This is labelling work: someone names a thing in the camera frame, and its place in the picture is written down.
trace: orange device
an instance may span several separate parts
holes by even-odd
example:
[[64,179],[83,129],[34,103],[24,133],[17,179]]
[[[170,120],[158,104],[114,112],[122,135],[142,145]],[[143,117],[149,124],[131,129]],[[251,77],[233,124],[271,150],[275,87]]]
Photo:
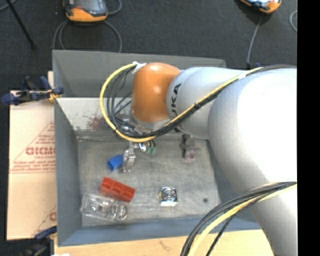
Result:
[[265,14],[271,14],[281,5],[282,0],[240,0],[248,6],[259,9]]
[[106,0],[63,0],[66,17],[78,23],[100,22],[107,18]]

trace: cable bundle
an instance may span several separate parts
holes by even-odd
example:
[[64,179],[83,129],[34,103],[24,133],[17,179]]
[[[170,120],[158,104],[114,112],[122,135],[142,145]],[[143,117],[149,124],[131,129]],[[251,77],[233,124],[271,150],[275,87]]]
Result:
[[[213,208],[206,216],[202,218],[202,220],[194,227],[188,238],[186,239],[183,248],[181,250],[180,256],[193,256],[206,237],[217,225],[221,222],[227,220],[224,226],[221,228],[220,232],[216,236],[215,240],[213,241],[211,247],[209,248],[206,256],[209,256],[213,251],[215,245],[217,244],[218,240],[222,236],[224,230],[226,229],[227,225],[231,222],[231,220],[240,212],[244,211],[248,207],[261,202],[265,199],[269,199],[278,195],[279,193],[284,192],[285,190],[291,189],[297,185],[296,181],[289,181],[289,182],[277,182],[268,184],[256,189],[253,189],[247,193],[244,193],[226,203],[220,204]],[[205,225],[206,228],[202,231],[202,233],[197,237],[201,228]]]
[[220,86],[213,89],[210,93],[205,95],[202,99],[198,100],[196,103],[194,103],[189,108],[187,108],[185,111],[183,111],[181,114],[179,114],[174,119],[169,121],[162,128],[159,128],[157,130],[154,130],[154,131],[151,131],[148,133],[133,135],[133,134],[126,134],[124,131],[122,131],[119,128],[119,126],[115,122],[115,119],[114,119],[114,116],[112,115],[112,112],[110,112],[108,110],[108,113],[106,113],[105,107],[104,107],[104,94],[105,94],[107,87],[110,86],[109,84],[111,83],[111,81],[113,81],[114,79],[116,81],[118,81],[117,76],[119,74],[120,74],[120,76],[123,76],[123,73],[132,70],[137,65],[138,65],[137,63],[128,64],[128,65],[125,65],[125,66],[117,69],[115,72],[113,72],[107,78],[107,80],[104,82],[102,89],[101,89],[101,92],[100,92],[100,98],[99,98],[100,109],[101,109],[102,115],[103,115],[104,119],[106,120],[107,124],[111,127],[111,129],[114,132],[116,132],[123,139],[131,141],[131,142],[136,142],[136,143],[147,142],[147,141],[154,139],[155,137],[164,135],[164,134],[172,131],[177,126],[179,126],[184,120],[186,120],[190,115],[195,113],[198,109],[203,107],[205,104],[207,104],[210,101],[212,101],[213,99],[215,99],[218,96],[218,94],[220,92],[222,92],[222,90],[224,90],[227,86],[231,85],[232,83],[234,83],[237,80],[240,80],[248,75],[252,75],[252,74],[255,74],[258,72],[264,72],[264,71],[268,71],[268,70],[272,70],[272,69],[280,69],[280,68],[292,68],[291,65],[271,65],[271,66],[266,66],[266,67],[258,67],[258,68],[255,68],[255,69],[252,69],[249,71],[244,71],[240,75],[237,75],[237,76],[231,78],[230,80],[222,83]]

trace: wooden table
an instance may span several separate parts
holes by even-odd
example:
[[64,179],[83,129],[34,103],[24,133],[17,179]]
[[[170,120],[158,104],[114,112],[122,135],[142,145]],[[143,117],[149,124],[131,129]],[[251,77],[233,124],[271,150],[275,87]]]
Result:
[[[195,256],[206,255],[215,234],[209,234]],[[186,236],[78,246],[54,246],[56,255],[70,256],[179,256]],[[212,254],[219,256],[273,256],[261,229],[225,232]]]

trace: yellow cable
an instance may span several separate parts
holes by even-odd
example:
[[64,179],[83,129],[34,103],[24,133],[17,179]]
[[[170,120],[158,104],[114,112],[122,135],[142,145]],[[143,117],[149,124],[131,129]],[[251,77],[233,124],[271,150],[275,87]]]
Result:
[[[104,82],[102,88],[101,88],[101,92],[100,92],[100,99],[99,99],[99,103],[100,103],[100,109],[101,109],[101,112],[102,112],[102,115],[105,119],[105,121],[107,122],[107,124],[111,127],[111,129],[116,132],[120,137],[122,137],[123,139],[127,140],[127,141],[131,141],[131,142],[135,142],[135,143],[141,143],[141,142],[147,142],[147,141],[150,141],[152,139],[154,139],[156,137],[156,135],[154,136],[149,136],[149,137],[144,137],[144,138],[134,138],[134,137],[130,137],[130,136],[127,136],[125,134],[123,134],[122,132],[120,132],[116,127],[115,125],[111,122],[111,120],[109,119],[108,115],[106,114],[106,111],[105,111],[105,107],[104,107],[104,94],[105,94],[105,90],[108,86],[108,84],[110,83],[110,81],[116,76],[118,75],[120,72],[126,70],[126,69],[129,69],[133,66],[136,66],[137,64],[136,63],[131,63],[131,64],[128,64],[128,65],[125,65],[119,69],[117,69],[115,72],[113,72],[108,78],[107,80]],[[240,79],[240,78],[243,78],[247,75],[249,75],[250,73],[252,72],[255,72],[259,69],[262,69],[262,67],[258,67],[258,68],[255,68],[255,69],[252,69],[252,70],[249,70],[249,71],[246,71],[244,73],[241,73],[240,75],[237,75],[233,78],[231,78],[230,80],[224,82],[223,84],[221,84],[220,86],[218,86],[217,88],[215,88],[214,90],[212,90],[211,92],[209,92],[206,96],[203,97],[203,99],[200,99],[198,100],[195,104],[191,105],[189,108],[187,108],[185,111],[183,111],[181,114],[179,114],[178,116],[176,116],[174,119],[172,119],[171,121],[169,121],[168,123],[166,123],[164,125],[164,127],[172,124],[173,122],[177,121],[179,118],[181,118],[185,113],[187,113],[189,110],[191,110],[195,105],[205,101],[208,97],[212,96],[213,94],[215,94],[216,92],[222,90],[223,88],[225,88],[226,86],[230,85],[231,83],[233,83],[234,81]]]
[[[277,196],[278,194],[284,192],[284,191],[287,191],[287,190],[290,190],[292,189],[293,187],[296,187],[297,184],[295,185],[292,185],[290,187],[286,187],[284,189],[281,189],[281,190],[277,190],[275,192],[273,192],[272,194],[269,194],[268,196],[266,197],[263,197],[262,199],[258,200],[258,202],[261,202],[263,200],[266,200],[266,199],[269,199],[269,198],[272,198],[272,197],[275,197]],[[242,208],[246,207],[247,205],[249,205],[251,202],[253,202],[254,200],[256,200],[257,198],[259,198],[259,196],[253,198],[253,199],[250,199],[248,201],[245,201],[237,206],[235,206],[234,208],[230,209],[229,211],[227,211],[226,213],[224,213],[223,215],[221,215],[220,217],[216,218],[210,225],[208,225],[204,230],[203,232],[199,235],[199,237],[196,239],[196,241],[194,242],[194,244],[191,246],[191,249],[188,253],[188,256],[194,256],[195,255],[195,252],[197,250],[197,248],[199,247],[199,245],[201,244],[201,242],[204,240],[204,238],[206,237],[206,235],[208,235],[216,226],[218,226],[221,222],[223,222],[224,220],[226,220],[227,218],[231,217],[232,215],[236,214],[238,211],[240,211]]]
[[140,142],[145,142],[145,141],[149,141],[151,139],[153,139],[155,136],[153,137],[148,137],[148,138],[132,138],[132,137],[129,137],[129,136],[126,136],[125,134],[123,134],[122,132],[120,132],[116,127],[115,125],[111,122],[111,120],[109,119],[107,113],[106,113],[106,110],[105,110],[105,106],[104,106],[104,94],[105,94],[105,91],[106,91],[106,88],[108,86],[108,84],[110,83],[110,81],[116,76],[118,75],[120,72],[124,71],[124,70],[127,70],[131,67],[134,67],[136,66],[137,64],[136,63],[131,63],[131,64],[128,64],[128,65],[125,65],[119,69],[117,69],[115,72],[113,72],[108,78],[107,80],[104,82],[102,88],[101,88],[101,92],[100,92],[100,98],[99,98],[99,103],[100,103],[100,109],[101,109],[101,112],[102,112],[102,115],[105,119],[105,121],[107,122],[107,124],[110,126],[110,128],[116,132],[120,137],[122,137],[123,139],[126,139],[127,141],[131,141],[131,142],[136,142],[136,143],[140,143]]

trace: clamp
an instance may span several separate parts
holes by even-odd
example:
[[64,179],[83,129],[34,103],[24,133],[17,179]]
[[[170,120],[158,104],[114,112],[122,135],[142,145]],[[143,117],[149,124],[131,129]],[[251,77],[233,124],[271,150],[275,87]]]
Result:
[[48,80],[44,77],[40,77],[41,87],[37,87],[32,81],[30,76],[26,76],[22,83],[22,90],[15,93],[7,93],[1,97],[1,102],[6,105],[19,105],[22,103],[34,102],[49,99],[53,100],[57,97],[61,97],[65,92],[64,88],[56,87],[52,88]]

